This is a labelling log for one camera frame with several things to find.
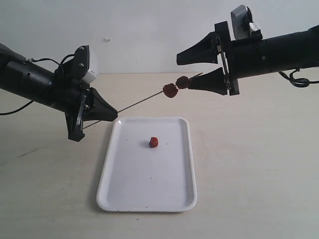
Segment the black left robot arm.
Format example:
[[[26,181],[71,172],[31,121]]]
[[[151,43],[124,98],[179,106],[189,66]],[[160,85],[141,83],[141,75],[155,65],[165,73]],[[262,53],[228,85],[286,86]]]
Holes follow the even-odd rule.
[[[83,123],[113,121],[118,112],[90,84],[97,79],[97,58],[88,45],[66,56],[54,72],[0,46],[0,87],[65,114],[68,139],[79,142]]]

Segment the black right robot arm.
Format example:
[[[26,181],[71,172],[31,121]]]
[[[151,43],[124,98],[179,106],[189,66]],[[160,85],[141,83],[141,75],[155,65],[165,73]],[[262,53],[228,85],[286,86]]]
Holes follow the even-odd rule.
[[[195,77],[189,89],[220,95],[239,94],[238,79],[305,69],[319,65],[319,28],[263,39],[256,35],[231,40],[227,22],[215,24],[215,31],[187,50],[177,54],[177,65],[218,62],[223,67]]]

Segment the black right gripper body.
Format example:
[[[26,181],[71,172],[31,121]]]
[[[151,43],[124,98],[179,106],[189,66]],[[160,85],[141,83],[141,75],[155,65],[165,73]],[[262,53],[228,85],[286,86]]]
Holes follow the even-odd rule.
[[[220,95],[238,95],[238,79],[263,75],[266,73],[266,63],[262,58],[266,44],[260,30],[252,36],[231,40],[226,21],[215,24],[216,46],[224,68],[217,69],[214,80],[214,92]]]

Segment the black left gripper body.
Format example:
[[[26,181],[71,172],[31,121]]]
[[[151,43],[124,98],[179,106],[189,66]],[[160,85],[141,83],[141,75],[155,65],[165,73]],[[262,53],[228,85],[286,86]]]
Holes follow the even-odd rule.
[[[53,96],[52,107],[64,112],[68,139],[79,142],[85,136],[83,121],[91,106],[90,84],[67,75],[58,79],[51,93]]]

